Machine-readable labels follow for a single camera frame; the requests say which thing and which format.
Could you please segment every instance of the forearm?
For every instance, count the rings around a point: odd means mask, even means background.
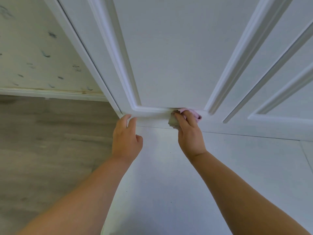
[[[130,164],[121,159],[108,159],[19,234],[100,234],[116,189]]]
[[[192,164],[233,234],[309,234],[210,153],[195,157]]]

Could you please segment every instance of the rag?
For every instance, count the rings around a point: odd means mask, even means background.
[[[176,117],[175,117],[175,113],[183,113],[185,110],[188,110],[190,111],[194,118],[196,119],[196,122],[198,123],[201,119],[202,119],[202,116],[199,115],[196,111],[192,110],[192,109],[187,109],[187,108],[180,108],[178,110],[174,110],[172,113],[171,113],[171,116],[170,116],[170,119],[168,120],[168,124],[169,126],[173,127],[174,129],[180,129],[180,126],[179,126],[179,122],[177,121]]]

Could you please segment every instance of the white baseboard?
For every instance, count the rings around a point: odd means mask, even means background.
[[[97,101],[97,102],[108,101],[104,94],[90,94],[90,93],[52,91],[52,90],[0,88],[0,95],[32,96],[32,97],[58,98],[69,100]]]

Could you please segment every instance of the patterned wallpaper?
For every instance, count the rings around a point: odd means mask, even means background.
[[[43,0],[0,0],[0,88],[102,94]]]

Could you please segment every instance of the cabinet door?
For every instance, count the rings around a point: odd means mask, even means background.
[[[62,7],[99,86],[138,125],[169,127],[187,107],[205,132],[313,140],[313,0],[47,3]]]

